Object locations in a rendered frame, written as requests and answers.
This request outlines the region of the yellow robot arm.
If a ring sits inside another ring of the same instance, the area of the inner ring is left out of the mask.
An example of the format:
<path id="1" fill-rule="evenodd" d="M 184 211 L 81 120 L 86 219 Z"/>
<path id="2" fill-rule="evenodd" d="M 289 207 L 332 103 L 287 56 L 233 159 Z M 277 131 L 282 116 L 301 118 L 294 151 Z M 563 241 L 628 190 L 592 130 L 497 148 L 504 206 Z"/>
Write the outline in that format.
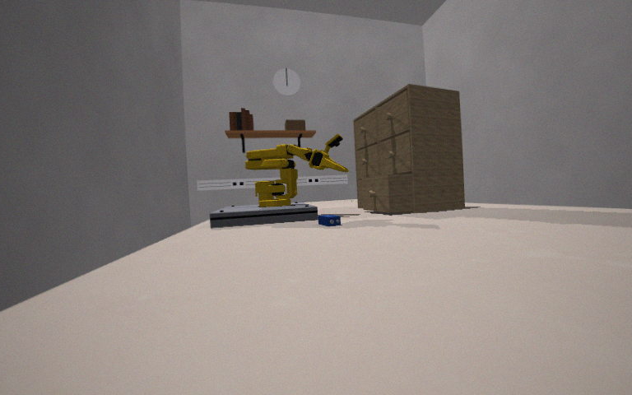
<path id="1" fill-rule="evenodd" d="M 300 148 L 297 145 L 277 145 L 274 149 L 248 151 L 245 161 L 247 170 L 280 170 L 281 179 L 275 181 L 258 181 L 257 193 L 260 194 L 260 207 L 280 207 L 290 205 L 290 199 L 297 195 L 298 172 L 295 169 L 294 156 L 310 161 L 312 149 Z M 268 158 L 266 158 L 268 157 Z M 273 159 L 273 160 L 272 160 Z M 281 168 L 271 168 L 281 167 Z M 275 183 L 276 182 L 276 183 Z M 287 193 L 284 195 L 285 185 Z M 282 195 L 283 194 L 283 195 Z M 274 199 L 274 195 L 276 199 Z M 280 201 L 268 201 L 280 200 Z"/>

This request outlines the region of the brown wooden chest of drawers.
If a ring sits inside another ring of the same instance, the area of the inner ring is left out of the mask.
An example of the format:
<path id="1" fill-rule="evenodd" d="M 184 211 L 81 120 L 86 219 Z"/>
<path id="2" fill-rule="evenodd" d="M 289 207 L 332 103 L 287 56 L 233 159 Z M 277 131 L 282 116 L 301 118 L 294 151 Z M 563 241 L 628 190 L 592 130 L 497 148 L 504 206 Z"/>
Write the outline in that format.
<path id="1" fill-rule="evenodd" d="M 408 94 L 410 127 L 379 139 L 378 107 Z M 355 122 L 376 112 L 377 140 L 356 148 Z M 413 207 L 409 213 L 465 208 L 462 126 L 459 91 L 408 84 L 353 120 L 357 202 L 359 180 L 385 174 L 412 174 Z M 411 169 L 380 174 L 379 146 L 389 138 L 410 132 Z M 379 174 L 357 178 L 357 151 L 378 143 Z M 402 173 L 404 172 L 404 173 Z"/>

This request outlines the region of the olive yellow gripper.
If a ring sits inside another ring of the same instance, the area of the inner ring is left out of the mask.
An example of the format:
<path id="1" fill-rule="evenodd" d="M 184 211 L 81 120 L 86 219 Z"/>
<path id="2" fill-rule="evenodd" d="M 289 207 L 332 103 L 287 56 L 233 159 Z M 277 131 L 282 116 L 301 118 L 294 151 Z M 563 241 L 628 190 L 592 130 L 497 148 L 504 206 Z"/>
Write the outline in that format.
<path id="1" fill-rule="evenodd" d="M 311 158 L 309 161 L 309 167 L 315 168 L 317 170 L 324 170 L 326 168 L 330 168 L 330 169 L 338 170 L 341 172 L 348 172 L 348 169 L 346 167 L 339 165 L 338 163 L 333 161 L 329 157 L 329 154 L 328 154 L 329 149 L 334 146 L 339 146 L 341 140 L 343 140 L 342 136 L 337 134 L 335 137 L 333 137 L 331 140 L 329 140 L 325 144 L 326 148 L 324 151 L 322 150 L 319 151 L 317 149 L 314 149 L 313 154 L 311 155 Z"/>

